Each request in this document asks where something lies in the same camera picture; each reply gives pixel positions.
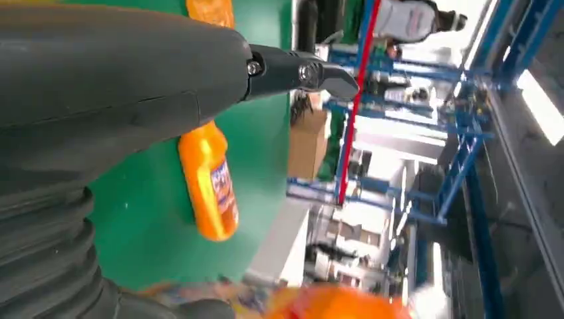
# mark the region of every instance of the screw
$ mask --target screw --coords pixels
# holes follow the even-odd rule
[[[247,73],[249,75],[256,75],[262,71],[261,64],[257,61],[251,61],[247,64]]]
[[[313,68],[310,64],[301,65],[299,67],[299,79],[302,82],[309,81],[313,76]]]

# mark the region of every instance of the green table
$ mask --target green table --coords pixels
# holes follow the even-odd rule
[[[186,15],[182,0],[72,0]],[[290,47],[291,0],[233,0],[237,30],[251,43]],[[177,139],[116,166],[91,187],[96,245],[104,275],[142,289],[163,281],[239,278],[285,197],[288,97],[234,106],[217,119],[241,213],[232,239],[211,243],[193,222]]]

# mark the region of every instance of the bottle label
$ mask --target bottle label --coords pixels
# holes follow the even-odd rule
[[[223,161],[219,167],[211,172],[211,182],[213,191],[215,192],[215,199],[217,200],[219,211],[223,214],[235,202],[233,182],[231,181],[231,174],[229,174],[227,162]]]

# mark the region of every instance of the red pole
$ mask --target red pole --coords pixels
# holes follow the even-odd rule
[[[366,39],[364,40],[364,47],[362,48],[362,60],[360,61],[360,67],[358,69],[358,76],[356,82],[358,83],[358,93],[354,97],[354,104],[352,105],[352,112],[349,113],[349,124],[348,130],[349,134],[345,140],[345,158],[343,163],[343,170],[341,172],[341,183],[339,188],[339,205],[345,202],[345,195],[347,193],[347,172],[349,171],[349,157],[351,156],[351,148],[353,148],[353,136],[354,136],[354,118],[358,113],[358,105],[362,99],[362,88],[364,86],[364,75],[366,74],[366,65],[370,58],[370,48],[372,46],[372,39],[374,37],[374,27],[376,26],[376,19],[378,18],[378,10],[380,9],[381,0],[374,0],[374,6],[372,7],[372,13],[370,14],[370,21],[368,22],[368,31],[366,32]]]

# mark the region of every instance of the orange plastic bottle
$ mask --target orange plastic bottle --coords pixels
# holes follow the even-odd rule
[[[283,289],[267,309],[264,319],[411,319],[401,300],[334,285]]]
[[[211,241],[229,239],[239,225],[239,211],[225,158],[225,136],[211,121],[184,134],[178,151],[198,230]]]

